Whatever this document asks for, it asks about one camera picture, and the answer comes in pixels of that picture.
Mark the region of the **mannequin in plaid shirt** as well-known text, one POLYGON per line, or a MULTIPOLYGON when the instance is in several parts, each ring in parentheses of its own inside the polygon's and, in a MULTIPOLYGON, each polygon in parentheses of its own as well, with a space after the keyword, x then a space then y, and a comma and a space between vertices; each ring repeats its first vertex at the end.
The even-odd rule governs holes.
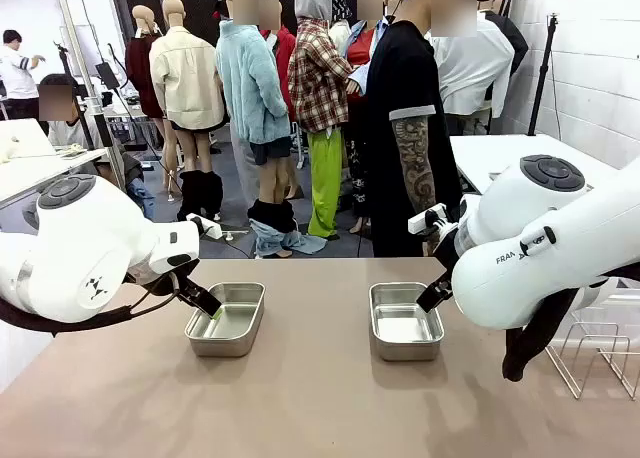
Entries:
POLYGON ((353 68, 329 36, 332 0, 294 0, 297 35, 288 89, 306 133, 312 184, 308 233, 333 239, 342 176, 342 130, 348 121, 347 84, 353 68))

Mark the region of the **mannequin in light blue fleece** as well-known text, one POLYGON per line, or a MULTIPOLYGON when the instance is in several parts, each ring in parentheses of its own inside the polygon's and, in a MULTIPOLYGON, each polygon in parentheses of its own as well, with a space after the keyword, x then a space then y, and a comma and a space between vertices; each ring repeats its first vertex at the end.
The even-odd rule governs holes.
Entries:
POLYGON ((217 70, 232 128, 248 146, 258 177, 258 196, 248 209, 259 258, 312 255, 326 240, 299 231, 285 199, 291 151, 289 110, 272 49, 259 31, 266 7, 260 0, 226 0, 230 17, 220 23, 217 70))

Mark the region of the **mannequin in red jacket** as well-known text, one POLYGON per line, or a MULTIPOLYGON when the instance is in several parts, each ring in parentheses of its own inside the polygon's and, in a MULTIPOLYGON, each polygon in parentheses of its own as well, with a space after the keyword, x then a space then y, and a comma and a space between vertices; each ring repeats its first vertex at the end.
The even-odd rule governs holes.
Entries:
POLYGON ((296 37, 281 22, 282 5, 278 0, 260 1, 259 30, 275 57, 283 99, 288 107, 289 120, 296 121, 288 88, 288 68, 296 44, 296 37))

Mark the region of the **standing person in white shirt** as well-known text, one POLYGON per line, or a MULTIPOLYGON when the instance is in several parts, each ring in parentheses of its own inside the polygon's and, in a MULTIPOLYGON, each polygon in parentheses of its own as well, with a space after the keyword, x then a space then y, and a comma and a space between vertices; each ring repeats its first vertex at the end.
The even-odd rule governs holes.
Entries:
POLYGON ((39 119, 39 92, 31 74, 46 59, 41 55, 31 57, 20 53, 21 35, 7 29, 2 35, 0 48, 0 79, 2 80, 12 119, 39 119))

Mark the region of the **white table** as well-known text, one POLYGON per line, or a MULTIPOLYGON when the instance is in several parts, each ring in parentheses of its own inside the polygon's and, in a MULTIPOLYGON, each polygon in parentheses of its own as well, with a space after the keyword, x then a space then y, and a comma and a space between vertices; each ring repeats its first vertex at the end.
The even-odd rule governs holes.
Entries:
POLYGON ((593 187, 616 172, 615 168, 544 134, 452 136, 450 140, 459 172, 480 193, 492 183, 492 173, 500 173, 528 155, 545 154, 565 159, 575 165, 593 187))
POLYGON ((20 155, 16 146, 0 145, 0 207, 73 169, 106 158, 107 151, 72 145, 48 154, 20 155))

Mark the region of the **mannequin in white shirt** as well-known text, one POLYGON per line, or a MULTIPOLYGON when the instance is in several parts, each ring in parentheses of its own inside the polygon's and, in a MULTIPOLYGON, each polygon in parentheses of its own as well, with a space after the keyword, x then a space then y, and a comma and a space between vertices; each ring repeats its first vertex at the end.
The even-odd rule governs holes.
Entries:
POLYGON ((453 136, 464 133, 467 121, 491 105, 498 118, 504 109, 515 50, 499 27, 477 13, 476 32, 472 36, 425 38, 434 50, 439 73, 439 90, 453 136))

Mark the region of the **steel rectangular container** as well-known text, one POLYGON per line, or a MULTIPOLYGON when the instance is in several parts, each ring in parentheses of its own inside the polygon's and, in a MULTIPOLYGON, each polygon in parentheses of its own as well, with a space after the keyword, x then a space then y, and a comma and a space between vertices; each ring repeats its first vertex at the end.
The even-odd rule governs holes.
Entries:
POLYGON ((227 282, 209 291, 222 305, 211 318, 196 310, 184 333, 199 357, 236 358, 251 350, 264 313, 265 287, 261 283, 227 282))
POLYGON ((425 312, 417 299, 427 287, 417 282, 378 283, 369 290, 371 336, 385 361, 433 361, 445 329, 437 309, 425 312))

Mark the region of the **tattooed right forearm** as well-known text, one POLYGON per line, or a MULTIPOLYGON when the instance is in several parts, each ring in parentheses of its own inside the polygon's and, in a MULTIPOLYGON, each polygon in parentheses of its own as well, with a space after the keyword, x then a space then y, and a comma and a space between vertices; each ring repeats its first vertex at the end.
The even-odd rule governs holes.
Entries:
POLYGON ((435 185, 427 159, 401 160, 404 184, 408 198, 416 213, 436 204, 435 185))

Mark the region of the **mannequin in cream jacket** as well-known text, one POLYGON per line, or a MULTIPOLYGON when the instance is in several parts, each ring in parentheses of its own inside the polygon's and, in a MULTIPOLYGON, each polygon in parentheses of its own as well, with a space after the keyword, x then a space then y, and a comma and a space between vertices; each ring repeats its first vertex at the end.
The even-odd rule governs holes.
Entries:
POLYGON ((216 82, 216 50, 184 26, 181 0, 163 0, 168 30, 149 52, 150 73, 158 103, 184 153, 182 204, 177 214, 220 219, 222 179, 213 170, 209 136, 224 122, 225 108, 216 82))

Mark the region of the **seated person in white shirt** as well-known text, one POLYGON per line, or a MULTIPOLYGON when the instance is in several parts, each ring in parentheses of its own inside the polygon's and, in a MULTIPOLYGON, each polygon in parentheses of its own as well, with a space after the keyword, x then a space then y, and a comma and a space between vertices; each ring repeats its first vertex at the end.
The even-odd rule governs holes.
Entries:
MULTIPOLYGON (((49 74, 40 82, 39 90, 47 94, 45 108, 49 121, 48 138, 54 146, 77 144, 89 149, 89 143, 95 149, 104 147, 99 129, 92 115, 80 112, 73 102, 72 93, 77 82, 65 74, 49 74)), ((130 156, 115 138, 112 139, 117 150, 117 161, 124 174, 126 194, 142 210, 147 219, 154 217, 155 197, 144 184, 144 174, 140 162, 130 156)))

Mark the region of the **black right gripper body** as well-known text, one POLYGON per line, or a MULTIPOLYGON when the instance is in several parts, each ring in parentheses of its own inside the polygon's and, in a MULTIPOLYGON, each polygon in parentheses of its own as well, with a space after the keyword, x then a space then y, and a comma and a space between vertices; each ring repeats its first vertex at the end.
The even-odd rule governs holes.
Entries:
POLYGON ((455 243, 458 234, 458 224, 448 221, 437 221, 434 226, 437 228, 438 243, 433 250, 433 256, 445 268, 442 279, 450 279, 453 269, 459 260, 455 243))

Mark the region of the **person in black T-shirt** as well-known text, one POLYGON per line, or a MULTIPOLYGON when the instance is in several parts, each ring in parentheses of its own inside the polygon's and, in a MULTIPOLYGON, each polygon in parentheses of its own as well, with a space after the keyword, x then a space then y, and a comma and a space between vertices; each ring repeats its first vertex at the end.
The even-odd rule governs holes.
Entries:
POLYGON ((429 161, 436 204, 455 207, 462 197, 434 50, 425 38, 431 9, 432 0, 399 0, 369 63, 365 158, 377 258, 423 254, 422 239, 408 232, 408 220, 421 212, 414 211, 408 198, 402 159, 429 161))

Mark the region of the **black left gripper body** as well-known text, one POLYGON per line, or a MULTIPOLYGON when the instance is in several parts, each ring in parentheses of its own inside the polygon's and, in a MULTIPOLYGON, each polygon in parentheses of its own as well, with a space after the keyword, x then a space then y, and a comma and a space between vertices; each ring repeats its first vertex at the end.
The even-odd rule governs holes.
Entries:
POLYGON ((125 275, 127 284, 134 284, 144 288, 153 296, 168 296, 178 294, 180 291, 180 283, 177 275, 173 272, 167 272, 154 277, 150 282, 143 283, 140 279, 135 278, 131 273, 125 275))

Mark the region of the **mannequin in black jacket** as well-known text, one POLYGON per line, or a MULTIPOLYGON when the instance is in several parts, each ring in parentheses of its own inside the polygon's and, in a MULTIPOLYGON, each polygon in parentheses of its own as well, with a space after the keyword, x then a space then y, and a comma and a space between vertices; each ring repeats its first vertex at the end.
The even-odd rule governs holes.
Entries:
POLYGON ((525 58, 529 47, 524 36, 513 21, 496 12, 496 5, 500 3, 501 0, 478 0, 478 11, 482 13, 488 21, 494 23, 511 44, 514 50, 514 57, 510 75, 513 76, 525 58))

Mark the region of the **mannequin in dark red garment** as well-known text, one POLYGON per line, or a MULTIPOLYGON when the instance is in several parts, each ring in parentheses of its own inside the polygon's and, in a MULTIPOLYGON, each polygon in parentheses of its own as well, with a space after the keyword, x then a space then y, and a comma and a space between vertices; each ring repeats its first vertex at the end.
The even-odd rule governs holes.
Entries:
POLYGON ((166 170, 163 185, 170 193, 179 192, 176 183, 177 171, 177 137, 171 123, 161 109, 151 79, 149 54, 152 44, 161 37, 160 29, 155 22, 151 8, 136 5, 132 8, 132 17, 136 24, 134 37, 126 46, 125 68, 129 81, 139 94, 141 110, 150 118, 164 139, 162 161, 166 170))

